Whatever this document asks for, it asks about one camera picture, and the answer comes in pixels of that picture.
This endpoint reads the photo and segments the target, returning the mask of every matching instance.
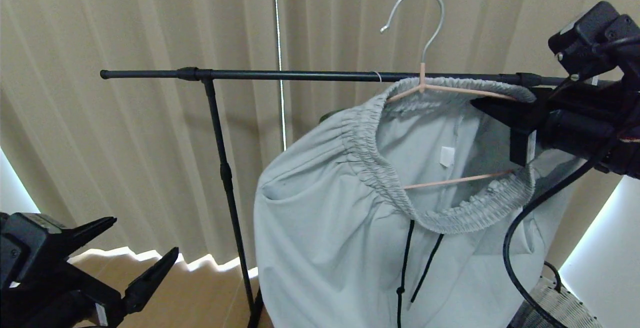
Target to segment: clothing rack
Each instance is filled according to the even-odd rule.
[[[302,70],[215,70],[199,69],[193,66],[180,68],[177,70],[101,70],[100,77],[108,80],[110,78],[178,78],[192,82],[202,82],[204,84],[208,106],[211,113],[211,121],[215,134],[215,144],[220,159],[220,178],[226,193],[226,200],[229,205],[231,215],[231,225],[238,256],[240,258],[240,268],[244,280],[247,301],[249,303],[249,323],[247,328],[256,328],[260,321],[263,310],[263,296],[261,290],[254,299],[245,256],[245,246],[240,232],[240,220],[238,219],[238,208],[233,188],[233,174],[227,161],[225,142],[222,137],[222,126],[220,124],[220,114],[216,101],[216,92],[213,84],[214,80],[291,80],[291,81],[325,81],[325,82],[397,82],[404,78],[418,77],[418,73],[398,73],[398,72],[328,72],[328,71],[302,71]],[[515,74],[459,74],[459,73],[427,73],[428,78],[449,77],[466,78],[474,80],[490,80],[511,85],[521,85],[524,87],[537,86],[557,86],[565,78],[542,77],[534,73]],[[601,80],[599,85],[608,84],[608,81]]]

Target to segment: pink hanger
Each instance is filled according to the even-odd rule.
[[[384,31],[386,31],[387,28],[389,28],[389,25],[391,24],[391,20],[393,19],[394,14],[396,13],[396,9],[398,9],[398,6],[400,5],[400,3],[402,1],[403,0],[397,0],[395,2],[395,5],[393,6],[393,9],[391,9],[391,14],[389,15],[389,19],[386,21],[386,24],[384,25],[384,27],[382,27],[380,29],[380,33],[384,33]],[[439,19],[439,23],[438,23],[438,27],[436,28],[436,31],[430,37],[429,41],[427,41],[427,43],[425,44],[425,46],[424,46],[424,48],[422,50],[422,61],[420,62],[420,81],[419,81],[419,84],[417,86],[411,88],[411,89],[408,89],[407,91],[403,91],[402,93],[394,95],[393,97],[387,98],[386,102],[390,103],[390,102],[394,102],[394,101],[400,100],[401,98],[407,97],[407,96],[409,96],[409,95],[411,95],[413,93],[416,93],[418,91],[420,93],[423,93],[423,91],[425,91],[425,89],[434,89],[434,90],[437,90],[437,91],[455,92],[455,93],[462,93],[462,94],[476,94],[478,96],[502,98],[504,100],[515,101],[516,99],[513,98],[513,97],[510,97],[509,95],[493,93],[491,91],[482,91],[482,90],[475,90],[475,89],[462,89],[462,88],[454,88],[454,87],[450,87],[450,86],[439,86],[439,85],[433,85],[433,84],[425,84],[425,71],[426,71],[425,62],[426,62],[427,48],[429,48],[429,46],[434,41],[436,36],[438,36],[438,33],[440,32],[440,30],[442,28],[442,24],[444,23],[444,2],[442,0],[437,0],[437,1],[438,1],[438,4],[439,4],[439,7],[440,7],[440,19]],[[460,183],[460,182],[470,182],[470,181],[475,181],[475,180],[484,180],[486,178],[492,178],[492,177],[498,177],[498,176],[502,176],[502,175],[508,175],[509,173],[512,173],[512,170],[505,170],[505,171],[499,171],[497,173],[489,173],[489,174],[482,174],[482,175],[474,175],[473,177],[464,177],[464,178],[455,178],[455,179],[450,179],[450,180],[441,180],[439,182],[412,184],[412,185],[405,186],[404,189],[416,189],[416,188],[422,188],[422,187],[432,187],[432,186],[437,186],[437,185],[448,185],[448,184]]]

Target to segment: curtain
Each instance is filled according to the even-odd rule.
[[[2,148],[41,211],[72,224],[120,218],[100,248],[180,246],[186,260],[211,253],[226,262],[236,250],[201,84],[98,72],[278,69],[279,59],[291,70],[416,71],[439,8],[405,0],[380,34],[395,1],[2,0]],[[427,72],[564,76],[547,39],[598,1],[444,0]],[[640,19],[640,0],[608,1]],[[322,115],[387,86],[284,82],[282,130],[278,82],[216,82],[250,264],[256,182],[282,136],[292,144]],[[576,197],[606,200],[619,179],[590,173]],[[574,243],[552,246],[553,264],[562,265],[601,200],[587,211],[573,200],[567,216],[582,219],[563,221],[558,236],[573,232],[563,240]]]
[[[204,87],[101,69],[277,69],[274,0],[2,0],[2,149],[43,213],[118,218],[92,244],[238,256]],[[277,82],[215,82],[249,265]]]

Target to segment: white wall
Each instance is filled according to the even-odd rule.
[[[606,328],[640,322],[640,180],[624,177],[560,269]]]
[[[0,211],[7,214],[15,212],[39,213],[34,200],[27,193],[27,189],[16,175],[0,149]]]

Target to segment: silver metal hook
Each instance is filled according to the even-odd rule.
[[[380,28],[380,33],[384,33],[389,28],[389,25],[391,25],[391,20],[394,18],[394,14],[396,13],[396,9],[398,9],[398,6],[400,6],[400,3],[402,3],[402,1],[403,0],[396,0],[395,5],[393,6],[393,9],[391,9],[391,14],[389,15],[389,19],[386,21],[386,24],[384,25],[384,27]],[[436,31],[430,37],[429,41],[427,41],[427,43],[424,46],[424,49],[422,50],[421,63],[426,63],[427,48],[429,48],[429,46],[434,41],[436,36],[438,36],[438,33],[442,28],[442,23],[444,23],[444,2],[442,0],[437,0],[437,1],[440,7],[440,21],[438,23],[438,27],[436,28]]]

